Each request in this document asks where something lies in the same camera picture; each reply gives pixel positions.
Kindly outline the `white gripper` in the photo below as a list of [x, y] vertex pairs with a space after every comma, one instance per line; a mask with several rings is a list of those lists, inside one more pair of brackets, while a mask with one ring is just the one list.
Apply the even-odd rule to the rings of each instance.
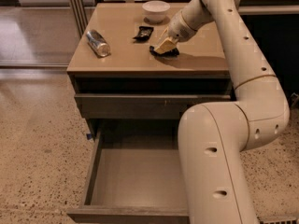
[[187, 42], [197, 31], [193, 30], [183, 19], [182, 11], [177, 12], [161, 33], [154, 51], [164, 54], [177, 47], [177, 42]]

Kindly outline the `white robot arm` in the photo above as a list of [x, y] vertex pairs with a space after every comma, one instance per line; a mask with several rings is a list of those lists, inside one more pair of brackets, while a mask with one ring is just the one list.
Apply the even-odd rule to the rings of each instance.
[[239, 1], [192, 0], [154, 47], [164, 54], [214, 21], [235, 90], [235, 101], [194, 105], [180, 119], [178, 151], [190, 224], [260, 224], [239, 153], [277, 139], [289, 121], [285, 93], [240, 17]]

